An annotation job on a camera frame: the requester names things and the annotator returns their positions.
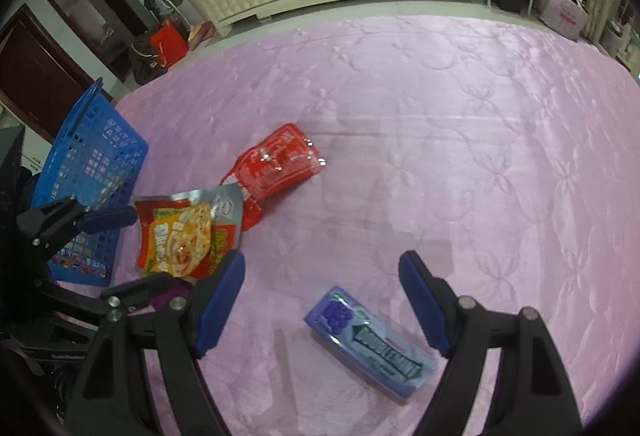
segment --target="doorway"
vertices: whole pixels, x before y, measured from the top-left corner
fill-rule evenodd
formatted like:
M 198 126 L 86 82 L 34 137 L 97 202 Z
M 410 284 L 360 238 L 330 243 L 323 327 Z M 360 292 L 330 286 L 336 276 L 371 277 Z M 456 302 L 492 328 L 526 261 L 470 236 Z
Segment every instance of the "doorway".
M 0 100 L 49 142 L 92 82 L 27 5 L 0 30 Z
M 118 79 L 131 70 L 129 44 L 147 31 L 125 0 L 47 0 Z

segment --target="pink gift bag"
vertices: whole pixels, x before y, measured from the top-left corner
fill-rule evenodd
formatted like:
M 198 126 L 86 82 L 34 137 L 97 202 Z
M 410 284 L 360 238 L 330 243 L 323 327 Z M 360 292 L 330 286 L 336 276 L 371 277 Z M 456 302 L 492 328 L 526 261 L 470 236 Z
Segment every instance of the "pink gift bag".
M 548 0 L 540 19 L 561 36 L 575 41 L 589 21 L 589 15 L 575 0 Z

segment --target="blue laundry basket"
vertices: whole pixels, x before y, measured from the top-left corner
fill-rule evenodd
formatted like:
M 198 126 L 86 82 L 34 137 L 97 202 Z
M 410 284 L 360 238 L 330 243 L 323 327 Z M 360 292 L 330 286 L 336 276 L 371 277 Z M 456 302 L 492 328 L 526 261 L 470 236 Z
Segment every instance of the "blue laundry basket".
M 148 145 L 94 82 L 66 116 L 47 156 L 31 202 L 39 207 L 68 196 L 93 210 L 129 202 Z M 58 281 L 108 286 L 120 230 L 81 233 L 49 261 Z

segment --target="bed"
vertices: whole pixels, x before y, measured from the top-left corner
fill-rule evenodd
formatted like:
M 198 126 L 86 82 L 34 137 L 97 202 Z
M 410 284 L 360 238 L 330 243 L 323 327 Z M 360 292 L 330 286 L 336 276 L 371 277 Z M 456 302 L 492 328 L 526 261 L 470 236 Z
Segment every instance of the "bed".
M 289 121 L 327 159 L 244 233 L 244 286 L 200 362 L 235 436 L 412 433 L 444 360 L 402 405 L 302 320 L 339 285 L 426 346 L 397 276 L 409 249 L 487 308 L 538 308 L 584 420 L 638 349 L 640 93 L 587 45 L 461 18 L 319 23 L 170 71 L 118 110 L 149 143 L 136 194 L 215 185 Z M 114 284 L 138 277 L 139 243 L 136 227 L 123 232 Z M 148 359 L 162 425 L 177 434 Z M 467 434 L 482 429 L 497 360 Z

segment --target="red bucket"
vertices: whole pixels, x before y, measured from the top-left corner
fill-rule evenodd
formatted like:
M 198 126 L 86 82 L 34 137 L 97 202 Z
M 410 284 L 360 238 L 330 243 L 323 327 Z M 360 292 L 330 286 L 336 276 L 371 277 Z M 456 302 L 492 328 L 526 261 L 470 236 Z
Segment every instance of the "red bucket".
M 149 43 L 158 52 L 158 64 L 164 68 L 177 63 L 189 50 L 187 42 L 169 20 L 162 22 L 160 30 L 149 38 Z

